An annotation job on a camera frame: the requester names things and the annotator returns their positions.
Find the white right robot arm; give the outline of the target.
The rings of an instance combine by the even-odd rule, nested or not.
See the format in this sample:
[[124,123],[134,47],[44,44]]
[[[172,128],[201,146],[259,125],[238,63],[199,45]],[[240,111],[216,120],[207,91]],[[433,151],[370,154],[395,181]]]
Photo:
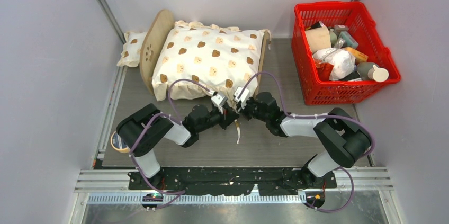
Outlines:
[[373,145],[368,131],[340,108],[312,116],[287,113],[269,92],[250,97],[249,91],[241,87],[234,93],[234,101],[246,119],[263,121],[275,136],[319,139],[325,151],[301,168],[302,180],[309,187],[316,187],[326,174],[339,167],[351,168]]

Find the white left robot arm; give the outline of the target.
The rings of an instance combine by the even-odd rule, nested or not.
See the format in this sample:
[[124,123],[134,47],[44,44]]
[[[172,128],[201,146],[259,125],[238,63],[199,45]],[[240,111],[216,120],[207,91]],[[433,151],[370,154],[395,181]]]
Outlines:
[[222,109],[212,106],[196,105],[178,124],[154,104],[148,104],[136,113],[122,120],[116,133],[130,148],[131,156],[137,167],[143,172],[142,182],[150,189],[158,188],[162,183],[160,164],[156,159],[154,147],[162,140],[168,139],[187,148],[199,140],[199,134],[205,130],[220,126],[226,129],[239,114],[228,104]]

